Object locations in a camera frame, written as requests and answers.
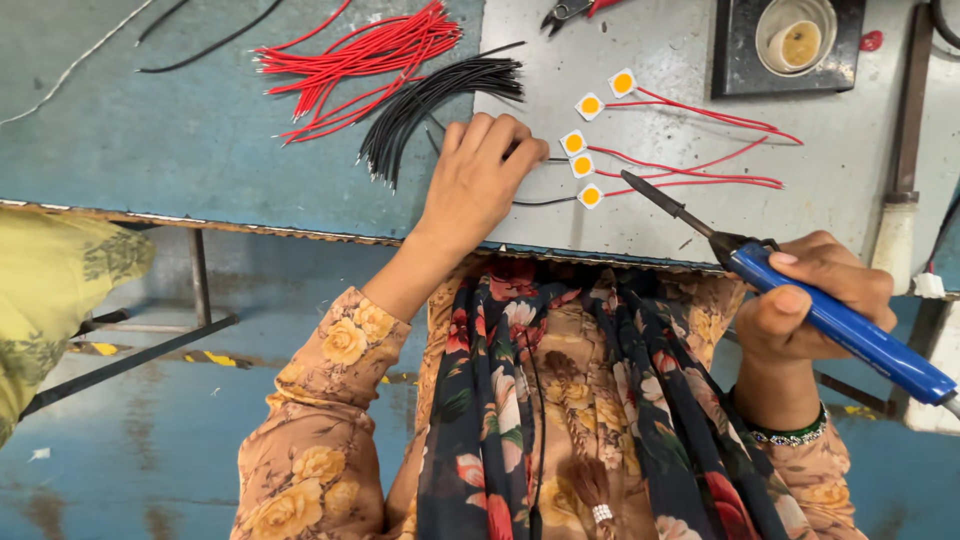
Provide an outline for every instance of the blue floor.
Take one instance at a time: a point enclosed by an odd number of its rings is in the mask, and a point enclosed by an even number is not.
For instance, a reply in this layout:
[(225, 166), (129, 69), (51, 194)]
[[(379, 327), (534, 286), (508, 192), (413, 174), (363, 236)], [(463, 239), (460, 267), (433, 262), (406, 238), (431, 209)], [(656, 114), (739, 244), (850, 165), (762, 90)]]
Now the blue floor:
[[(133, 307), (134, 321), (192, 324), (186, 232), (150, 230), (154, 269), (116, 291), (97, 313)], [(238, 326), (184, 351), (31, 416), (0, 451), (0, 540), (192, 540), (224, 538), (237, 497), (236, 450), (265, 417), (273, 377), (347, 286), (362, 285), (395, 251), (256, 234), (207, 232), (214, 314), (238, 313)], [(897, 300), (905, 337), (917, 303)], [(371, 407), (385, 488), (411, 430), (416, 373), (425, 340), (423, 314), (400, 363)], [(162, 336), (99, 332), (88, 341), (133, 347)], [(190, 356), (194, 362), (185, 361)], [(218, 365), (211, 358), (249, 369)], [(718, 348), (715, 377), (736, 373), (736, 346)], [(68, 353), (47, 385), (110, 361)], [(820, 368), (878, 396), (889, 384), (852, 360)], [(828, 404), (851, 405), (824, 390)], [(960, 439), (916, 433), (861, 415), (838, 415), (852, 453), (848, 476), (857, 523), (872, 540), (953, 538), (960, 515)], [(48, 459), (29, 461), (50, 448)]]

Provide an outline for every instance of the floral scarf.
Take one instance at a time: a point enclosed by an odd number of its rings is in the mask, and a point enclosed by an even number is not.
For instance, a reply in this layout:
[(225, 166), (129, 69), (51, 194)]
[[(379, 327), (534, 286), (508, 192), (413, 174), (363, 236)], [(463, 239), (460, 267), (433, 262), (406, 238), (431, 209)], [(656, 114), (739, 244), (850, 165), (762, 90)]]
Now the floral scarf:
[(540, 284), (550, 280), (545, 270), (501, 262), (457, 291), (423, 450), (418, 537), (539, 535), (531, 511), (539, 493), (531, 470), (537, 434), (522, 366), (531, 365), (547, 310), (579, 298), (606, 340), (653, 513), (658, 524), (676, 524), (659, 530), (660, 538), (790, 538), (783, 520), (803, 513), (679, 337), (687, 331), (682, 307), (656, 294), (656, 274), (614, 278), (607, 270), (598, 280), (595, 270), (582, 270)]

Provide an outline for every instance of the green bangle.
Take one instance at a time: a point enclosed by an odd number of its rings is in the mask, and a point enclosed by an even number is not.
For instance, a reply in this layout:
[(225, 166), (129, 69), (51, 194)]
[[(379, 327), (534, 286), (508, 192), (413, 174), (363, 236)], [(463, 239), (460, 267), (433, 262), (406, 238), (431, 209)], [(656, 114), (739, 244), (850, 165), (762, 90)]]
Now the green bangle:
[[(728, 393), (731, 401), (733, 399), (733, 388), (731, 388)], [(829, 414), (827, 413), (827, 408), (824, 406), (824, 402), (820, 402), (820, 414), (817, 415), (817, 419), (806, 428), (800, 430), (776, 431), (751, 424), (746, 420), (744, 420), (743, 423), (747, 429), (750, 430), (750, 435), (756, 439), (756, 442), (770, 443), (776, 446), (798, 447), (819, 439), (820, 436), (827, 431), (828, 419)]]

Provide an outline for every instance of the yellow led phosphor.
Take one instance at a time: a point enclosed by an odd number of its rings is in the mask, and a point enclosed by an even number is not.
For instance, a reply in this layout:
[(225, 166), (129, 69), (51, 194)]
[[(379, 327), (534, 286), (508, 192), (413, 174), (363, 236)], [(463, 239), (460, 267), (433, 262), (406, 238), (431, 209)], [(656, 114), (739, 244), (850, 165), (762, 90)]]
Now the yellow led phosphor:
[(584, 139), (584, 134), (580, 133), (580, 130), (573, 130), (562, 136), (560, 138), (560, 144), (564, 147), (564, 152), (568, 158), (573, 158), (577, 154), (587, 150), (587, 140)]
[(570, 160), (570, 168), (573, 169), (574, 178), (584, 178), (593, 174), (593, 171), (596, 170), (593, 168), (593, 157), (589, 153)]
[(606, 105), (600, 101), (600, 98), (596, 96), (593, 92), (588, 92), (587, 95), (580, 98), (580, 101), (577, 102), (577, 105), (574, 109), (584, 117), (584, 120), (589, 122), (590, 120), (597, 117), (597, 114), (600, 114), (603, 111), (603, 108)]
[(600, 188), (596, 185), (587, 184), (587, 187), (584, 187), (580, 195), (577, 195), (577, 200), (587, 207), (587, 209), (592, 210), (603, 200), (603, 192), (600, 191)]
[(613, 75), (607, 82), (610, 83), (610, 90), (613, 92), (613, 95), (616, 96), (616, 99), (629, 94), (634, 91), (636, 87), (636, 78), (634, 77), (634, 71), (629, 67), (622, 69)]

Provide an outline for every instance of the floral shirt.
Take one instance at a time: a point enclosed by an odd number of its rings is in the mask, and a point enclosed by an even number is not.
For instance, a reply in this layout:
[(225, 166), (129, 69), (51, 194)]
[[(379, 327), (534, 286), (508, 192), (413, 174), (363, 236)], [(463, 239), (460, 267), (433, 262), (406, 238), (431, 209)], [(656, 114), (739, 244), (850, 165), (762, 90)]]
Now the floral shirt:
[[(376, 385), (397, 362), (410, 326), (351, 288), (331, 305), (317, 330), (276, 377), (277, 392), (267, 398), (267, 420), (240, 447), (240, 504), (231, 540), (416, 537), (417, 488), (437, 370), (448, 340), (457, 339), (449, 334), (452, 301), (462, 278), (479, 265), (478, 259), (465, 262), (428, 302), (429, 334), (420, 368), (415, 436), (386, 500), (376, 466), (373, 421), (366, 411), (377, 397)], [(690, 331), (685, 338), (708, 365), (743, 289), (713, 278), (665, 279), (673, 281), (674, 296), (690, 302)], [(608, 469), (616, 471), (610, 478), (610, 507), (618, 516), (616, 537), (696, 540), (699, 535), (683, 522), (655, 520), (632, 438), (618, 436), (615, 430), (598, 433), (598, 418), (602, 426), (629, 425), (630, 413), (610, 399), (617, 392), (616, 374), (601, 372), (588, 384), (570, 383), (548, 361), (559, 354), (570, 358), (577, 370), (596, 373), (604, 365), (604, 346), (592, 316), (568, 303), (549, 311), (540, 346), (526, 359), (536, 364), (544, 398), (542, 409), (538, 400), (531, 400), (538, 436), (528, 468), (534, 481), (542, 479), (543, 536), (560, 540), (595, 536), (590, 508), (564, 474), (564, 465), (577, 449), (588, 449), (601, 460), (622, 459), (613, 467), (608, 463)], [(523, 371), (528, 385), (535, 387), (535, 370)], [(643, 399), (655, 405), (662, 402), (659, 387), (643, 390)], [(864, 538), (853, 525), (853, 506), (843, 479), (850, 468), (849, 455), (833, 426), (811, 444), (767, 446), (764, 451), (818, 538)], [(476, 466), (458, 462), (458, 473), (470, 482)]]

